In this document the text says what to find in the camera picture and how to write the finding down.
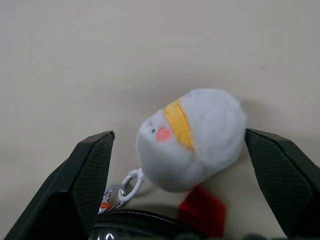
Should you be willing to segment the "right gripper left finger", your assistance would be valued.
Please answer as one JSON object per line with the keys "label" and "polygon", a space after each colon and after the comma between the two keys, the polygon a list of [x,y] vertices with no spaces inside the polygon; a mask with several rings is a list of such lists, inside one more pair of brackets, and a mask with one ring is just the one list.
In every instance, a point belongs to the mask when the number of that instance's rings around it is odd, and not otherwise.
{"label": "right gripper left finger", "polygon": [[115,134],[80,141],[44,181],[4,240],[88,240],[106,189]]}

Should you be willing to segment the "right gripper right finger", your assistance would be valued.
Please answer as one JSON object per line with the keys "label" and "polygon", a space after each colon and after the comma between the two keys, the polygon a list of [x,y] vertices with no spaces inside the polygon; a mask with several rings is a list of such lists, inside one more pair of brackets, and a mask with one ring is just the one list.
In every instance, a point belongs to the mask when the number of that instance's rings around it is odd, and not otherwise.
{"label": "right gripper right finger", "polygon": [[260,190],[284,234],[314,237],[314,163],[277,134],[248,128],[245,143]]}

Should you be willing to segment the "black red paddle case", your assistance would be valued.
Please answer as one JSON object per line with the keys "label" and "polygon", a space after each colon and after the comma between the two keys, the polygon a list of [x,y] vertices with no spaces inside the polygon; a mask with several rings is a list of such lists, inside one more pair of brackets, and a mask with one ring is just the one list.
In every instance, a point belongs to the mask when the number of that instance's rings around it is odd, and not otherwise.
{"label": "black red paddle case", "polygon": [[113,210],[98,216],[88,240],[223,240],[226,205],[195,187],[178,205],[176,218],[138,210]]}

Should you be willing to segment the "white plush keychain toy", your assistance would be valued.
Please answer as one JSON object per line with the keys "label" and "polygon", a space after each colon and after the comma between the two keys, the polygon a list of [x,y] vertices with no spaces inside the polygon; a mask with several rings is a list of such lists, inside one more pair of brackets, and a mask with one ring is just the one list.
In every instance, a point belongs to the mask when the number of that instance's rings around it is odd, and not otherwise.
{"label": "white plush keychain toy", "polygon": [[194,89],[141,124],[136,149],[142,171],[164,191],[188,191],[238,160],[246,127],[233,94]]}

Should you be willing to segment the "silver metal clasp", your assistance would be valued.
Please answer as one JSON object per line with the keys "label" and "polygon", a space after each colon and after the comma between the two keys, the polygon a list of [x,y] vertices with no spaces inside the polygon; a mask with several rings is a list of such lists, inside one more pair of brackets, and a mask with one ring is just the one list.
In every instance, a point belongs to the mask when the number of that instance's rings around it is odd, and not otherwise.
{"label": "silver metal clasp", "polygon": [[115,204],[109,203],[110,197],[114,191],[120,191],[122,194],[126,193],[125,188],[122,185],[112,185],[105,190],[105,193],[102,198],[102,202],[99,207],[98,214],[101,215],[103,213],[111,212],[116,208],[122,207],[125,202],[118,199]]}

